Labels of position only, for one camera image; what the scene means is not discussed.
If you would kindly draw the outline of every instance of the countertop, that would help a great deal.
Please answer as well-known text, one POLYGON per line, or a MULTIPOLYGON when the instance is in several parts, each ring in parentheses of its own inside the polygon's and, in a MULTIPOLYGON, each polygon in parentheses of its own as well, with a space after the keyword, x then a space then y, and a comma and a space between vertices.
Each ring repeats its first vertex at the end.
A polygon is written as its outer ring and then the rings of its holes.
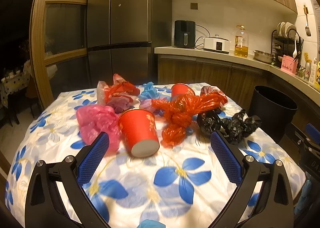
POLYGON ((235 56, 233 54, 222 54, 222 53, 205 51, 205 50, 177 48, 172 46, 156 47, 155 53, 165 54, 165 55, 191 56, 191 57, 198 57, 198 58, 215 59, 215 60, 246 65, 246 66, 262 69, 265 71, 269 71, 274 75, 287 81, 297 89, 299 89, 301 92, 303 92, 306 96, 308 96, 312 101, 314 101, 320 107, 320 92, 318 92, 314 87, 309 85, 306 81, 303 81, 301 78, 297 76, 289 75, 281 71, 280 68, 278 67, 254 60, 250 55, 247 58, 244 58, 244 57, 235 56))

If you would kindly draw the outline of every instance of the stainless steel refrigerator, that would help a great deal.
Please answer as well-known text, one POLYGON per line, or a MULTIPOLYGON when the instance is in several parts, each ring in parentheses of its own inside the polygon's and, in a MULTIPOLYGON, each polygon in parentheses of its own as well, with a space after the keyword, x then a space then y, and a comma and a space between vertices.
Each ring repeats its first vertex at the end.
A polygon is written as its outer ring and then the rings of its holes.
POLYGON ((118 73, 139 85, 157 81, 154 48, 171 45, 172 0, 88 0, 92 86, 118 73))

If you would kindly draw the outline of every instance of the red paper cup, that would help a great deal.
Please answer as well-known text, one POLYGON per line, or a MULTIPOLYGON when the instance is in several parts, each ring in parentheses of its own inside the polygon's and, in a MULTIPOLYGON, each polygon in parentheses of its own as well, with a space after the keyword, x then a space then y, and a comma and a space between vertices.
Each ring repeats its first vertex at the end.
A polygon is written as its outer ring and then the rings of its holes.
POLYGON ((178 94, 196 95, 195 92, 186 84, 175 84, 171 87, 171 100, 174 100, 178 94))
POLYGON ((143 109, 125 111, 119 118, 127 150, 136 158, 149 157, 160 147, 154 115, 143 109))

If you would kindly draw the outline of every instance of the table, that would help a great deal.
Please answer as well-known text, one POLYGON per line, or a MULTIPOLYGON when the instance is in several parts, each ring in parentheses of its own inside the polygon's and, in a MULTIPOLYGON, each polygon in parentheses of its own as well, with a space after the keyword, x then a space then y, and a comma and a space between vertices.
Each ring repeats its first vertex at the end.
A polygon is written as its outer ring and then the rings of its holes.
POLYGON ((3 106, 8 108, 8 95, 26 88, 29 84, 30 75, 23 72, 13 78, 7 78, 4 83, 0 83, 0 96, 3 106))
MULTIPOLYGON (((206 83, 189 85, 197 95, 206 83)), ((171 95, 171 86, 155 86, 171 95)), ((5 203, 24 226, 24 208, 33 166, 39 159, 46 163, 60 162, 76 155, 84 146, 79 136, 75 107, 94 104, 96 90, 61 93, 29 127, 20 144, 7 179, 5 203)), ((140 102, 136 99, 134 106, 140 102)), ((241 110, 228 98, 220 117, 232 116, 241 110)), ((166 126, 156 115, 156 129, 166 126)), ((260 128, 239 144, 241 152, 260 162, 280 159, 287 171, 292 196, 295 198, 305 182, 304 172, 289 155, 260 128)), ((258 182, 241 220, 250 214, 261 188, 258 182)), ((66 210, 79 221, 61 183, 57 183, 66 210)), ((121 143, 118 154, 105 157, 90 183, 83 186, 98 212, 113 228, 136 228, 145 219, 159 221, 167 228, 207 228, 223 209, 236 185, 230 183, 210 143, 197 133, 188 135, 173 149, 160 146, 145 159, 131 159, 121 143)))

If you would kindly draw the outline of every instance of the yellow cooking oil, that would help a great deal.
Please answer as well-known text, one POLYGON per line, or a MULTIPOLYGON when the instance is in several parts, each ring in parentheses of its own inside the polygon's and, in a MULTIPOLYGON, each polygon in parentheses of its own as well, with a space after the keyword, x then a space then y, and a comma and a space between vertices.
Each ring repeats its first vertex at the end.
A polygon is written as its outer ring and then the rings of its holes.
POLYGON ((237 26, 238 31, 236 32, 235 39, 235 55, 247 57, 249 51, 249 36, 245 32, 243 25, 237 26))

